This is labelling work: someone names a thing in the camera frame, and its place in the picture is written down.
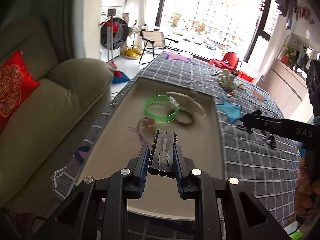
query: chair armrest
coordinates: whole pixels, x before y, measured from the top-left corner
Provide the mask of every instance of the chair armrest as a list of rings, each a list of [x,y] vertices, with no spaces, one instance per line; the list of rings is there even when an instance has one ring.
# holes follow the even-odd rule
[[[111,65],[94,58],[73,58],[51,70],[47,78],[74,92],[80,104],[100,98],[114,76]]]
[[[179,41],[176,41],[176,40],[173,40],[173,39],[170,39],[170,38],[165,38],[165,39],[167,39],[169,41],[173,41],[174,43],[178,43],[179,42]]]
[[[144,37],[141,37],[144,41],[148,41],[150,42],[151,44],[154,44],[155,41],[154,40],[150,40],[150,39],[147,39],[147,38],[144,38]]]

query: human hand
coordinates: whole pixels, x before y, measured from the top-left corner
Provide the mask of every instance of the human hand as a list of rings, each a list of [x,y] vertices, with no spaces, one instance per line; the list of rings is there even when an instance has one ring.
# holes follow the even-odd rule
[[[313,192],[320,194],[320,179],[310,183],[310,178],[305,171],[306,156],[303,156],[300,161],[300,167],[298,171],[298,186],[295,189],[294,208],[297,214],[301,217],[308,217],[312,214],[313,210],[306,211],[306,208],[312,207],[312,201],[310,195]]]

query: red chair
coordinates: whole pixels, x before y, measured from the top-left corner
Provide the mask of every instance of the red chair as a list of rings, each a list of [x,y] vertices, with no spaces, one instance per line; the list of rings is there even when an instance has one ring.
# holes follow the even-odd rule
[[[224,55],[222,61],[229,61],[229,65],[236,69],[239,63],[239,57],[234,52],[228,52],[226,55]]]

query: white tile floor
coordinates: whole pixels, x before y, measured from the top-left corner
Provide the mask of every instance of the white tile floor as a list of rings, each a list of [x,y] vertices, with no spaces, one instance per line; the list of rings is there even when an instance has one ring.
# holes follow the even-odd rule
[[[152,54],[146,53],[143,55],[141,62],[149,62],[153,59]],[[140,70],[145,68],[148,64],[139,64],[139,59],[127,59],[122,55],[117,56],[114,62],[118,69],[125,73],[130,79],[132,79]],[[127,84],[127,82],[119,84],[111,84],[112,97],[115,97],[118,92]]]

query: red cushion with gold pattern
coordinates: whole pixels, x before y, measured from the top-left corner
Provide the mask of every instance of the red cushion with gold pattern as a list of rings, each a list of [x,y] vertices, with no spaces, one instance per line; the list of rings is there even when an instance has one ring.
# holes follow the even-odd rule
[[[21,103],[40,85],[26,70],[20,51],[0,68],[0,132]]]

